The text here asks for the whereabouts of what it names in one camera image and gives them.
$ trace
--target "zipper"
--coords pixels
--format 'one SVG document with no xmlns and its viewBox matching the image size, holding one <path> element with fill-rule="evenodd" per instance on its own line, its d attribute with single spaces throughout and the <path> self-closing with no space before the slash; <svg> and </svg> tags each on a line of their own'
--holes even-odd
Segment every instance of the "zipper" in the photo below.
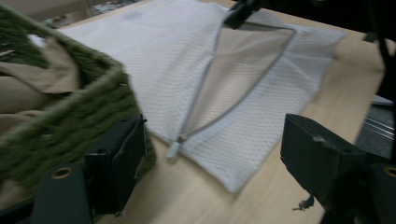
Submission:
<svg viewBox="0 0 396 224">
<path fill-rule="evenodd" d="M 257 24 L 257 23 L 252 23 L 252 22 L 246 22 L 246 23 L 248 23 L 248 25 Z M 281 29 L 293 30 L 293 29 L 290 29 L 289 27 L 275 27 L 275 26 L 270 26 L 270 25 L 263 25 L 263 26 L 264 26 L 264 27 L 274 27 L 274 28 L 281 28 Z M 216 39 L 216 44 L 215 44 L 215 50 L 214 50 L 214 52 L 215 52 L 216 49 L 218 48 L 219 37 L 220 37 L 220 32 L 219 32 L 219 34 L 218 34 L 218 36 L 217 36 L 217 39 Z M 283 50 L 285 50 L 285 49 L 289 46 L 291 40 L 292 40 L 294 37 L 295 37 L 295 32 L 289 37 L 288 42 L 286 43 L 286 45 L 285 45 L 285 47 L 283 48 Z M 283 52 L 279 53 L 279 55 L 278 55 L 278 56 L 276 57 L 276 59 L 272 62 L 272 64 L 271 64 L 270 67 L 272 67 L 272 66 L 278 61 L 278 59 L 281 57 L 281 55 L 283 55 Z M 193 101 L 191 102 L 191 105 L 189 106 L 189 112 L 188 112 L 188 114 L 187 114 L 187 117 L 186 117 L 186 118 L 184 119 L 184 121 L 183 121 L 183 124 L 182 124 L 182 126 L 181 126 L 180 131 L 179 131 L 179 135 L 178 135 L 178 137 L 177 137 L 177 140 L 171 143 L 170 147 L 168 148 L 168 151 L 166 152 L 166 157 L 167 157 L 169 160 L 172 160 L 172 159 L 177 155 L 177 153 L 182 149 L 182 144 L 183 144 L 184 142 L 186 142 L 186 141 L 189 139 L 189 137 L 191 137 L 192 135 L 195 135 L 196 133 L 202 131 L 203 129 L 206 129 L 207 127 L 210 127 L 211 125 L 213 125 L 214 123 L 216 123 L 218 120 L 220 120 L 220 119 L 222 119 L 223 117 L 225 117 L 226 115 L 228 115 L 228 114 L 229 114 L 231 111 L 233 111 L 233 109 L 236 108 L 238 105 L 240 105 L 241 102 L 242 102 L 245 98 L 247 98 L 247 96 L 250 95 L 251 92 L 259 85 L 259 83 L 260 83 L 260 82 L 262 81 L 262 79 L 265 77 L 265 73 L 266 73 L 266 72 L 264 72 L 264 74 L 263 74 L 262 77 L 258 80 L 258 82 L 257 82 L 256 84 L 252 85 L 252 86 L 248 89 L 248 91 L 244 94 L 244 96 L 241 97 L 241 99 L 239 99 L 239 101 L 236 102 L 233 106 L 231 106 L 227 111 L 225 111 L 224 113 L 222 113 L 222 114 L 221 114 L 220 116 L 218 116 L 217 118 L 215 118 L 215 119 L 209 121 L 206 125 L 202 126 L 201 128 L 198 128 L 198 129 L 196 129 L 196 130 L 194 130 L 194 131 L 192 131 L 192 132 L 190 132 L 190 133 L 185 133 L 185 132 L 186 132 L 186 128 L 187 128 L 188 121 L 190 120 L 190 117 L 191 117 L 191 115 L 192 115 L 193 109 L 194 109 L 194 107 L 195 107 L 195 103 L 196 103 L 196 101 L 198 100 L 199 93 L 201 92 L 202 87 L 205 85 L 205 79 L 206 79 L 206 77 L 207 77 L 209 68 L 210 68 L 210 66 L 212 65 L 212 63 L 213 63 L 213 58 L 212 58 L 212 60 L 210 61 L 210 63 L 207 65 L 207 67 L 206 67 L 206 69 L 205 69 L 205 74 L 204 74 L 204 76 L 203 76 L 203 78 L 202 78 L 202 80 L 201 80 L 201 83 L 200 83 L 199 87 L 197 88 L 197 91 L 196 91 L 195 94 L 194 94 Z"/>
</svg>

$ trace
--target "mesh laundry bag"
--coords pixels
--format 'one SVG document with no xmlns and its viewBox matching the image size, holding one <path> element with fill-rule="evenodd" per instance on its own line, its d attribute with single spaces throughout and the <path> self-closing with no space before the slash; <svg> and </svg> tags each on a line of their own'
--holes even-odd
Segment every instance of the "mesh laundry bag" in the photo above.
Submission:
<svg viewBox="0 0 396 224">
<path fill-rule="evenodd" d="M 226 16 L 216 4 L 156 0 L 64 33 L 124 64 L 168 157 L 180 152 L 237 192 L 281 136 L 285 114 L 318 92 L 343 34 L 266 11 L 230 30 Z"/>
</svg>

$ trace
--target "zipper pull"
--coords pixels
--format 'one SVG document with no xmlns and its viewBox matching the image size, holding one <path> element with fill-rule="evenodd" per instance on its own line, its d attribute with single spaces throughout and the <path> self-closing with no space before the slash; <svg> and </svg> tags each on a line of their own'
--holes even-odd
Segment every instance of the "zipper pull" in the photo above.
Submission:
<svg viewBox="0 0 396 224">
<path fill-rule="evenodd" d="M 166 153 L 166 157 L 168 159 L 173 159 L 177 155 L 177 153 L 181 150 L 181 144 L 184 141 L 186 141 L 186 139 L 187 138 L 183 135 L 179 136 L 178 139 L 175 142 L 173 142 L 169 147 L 168 152 Z"/>
</svg>

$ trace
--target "table surface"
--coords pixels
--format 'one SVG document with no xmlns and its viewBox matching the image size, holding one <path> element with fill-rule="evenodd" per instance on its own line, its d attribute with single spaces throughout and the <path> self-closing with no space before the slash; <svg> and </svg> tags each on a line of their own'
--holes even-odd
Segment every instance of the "table surface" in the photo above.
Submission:
<svg viewBox="0 0 396 224">
<path fill-rule="evenodd" d="M 121 13 L 139 2 L 83 21 L 96 21 Z M 217 2 L 230 7 L 230 0 Z M 363 34 L 327 24 L 274 12 L 283 22 L 330 27 L 347 33 L 337 48 L 318 96 L 301 115 L 314 119 L 347 141 L 355 142 L 383 76 L 376 45 L 362 41 Z M 151 136 L 157 164 L 136 185 L 125 207 L 124 218 L 104 216 L 99 223 L 319 223 L 323 209 L 318 202 L 293 211 L 308 197 L 279 158 L 280 143 L 258 172 L 237 194 L 232 194 L 210 174 L 186 158 L 170 163 L 167 145 Z"/>
</svg>

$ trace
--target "green woven basket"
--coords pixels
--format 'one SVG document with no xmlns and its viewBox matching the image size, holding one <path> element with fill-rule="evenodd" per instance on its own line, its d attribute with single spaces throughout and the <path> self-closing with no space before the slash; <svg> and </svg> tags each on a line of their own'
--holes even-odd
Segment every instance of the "green woven basket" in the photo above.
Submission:
<svg viewBox="0 0 396 224">
<path fill-rule="evenodd" d="M 54 36 L 78 65 L 82 83 L 81 90 L 44 116 L 0 137 L 0 174 L 35 192 L 48 169 L 82 162 L 84 152 L 115 122 L 140 112 L 120 63 L 0 4 L 0 52 L 13 50 L 0 55 L 0 61 L 45 68 L 47 62 L 27 34 Z M 148 143 L 141 174 L 154 162 L 154 150 Z"/>
</svg>

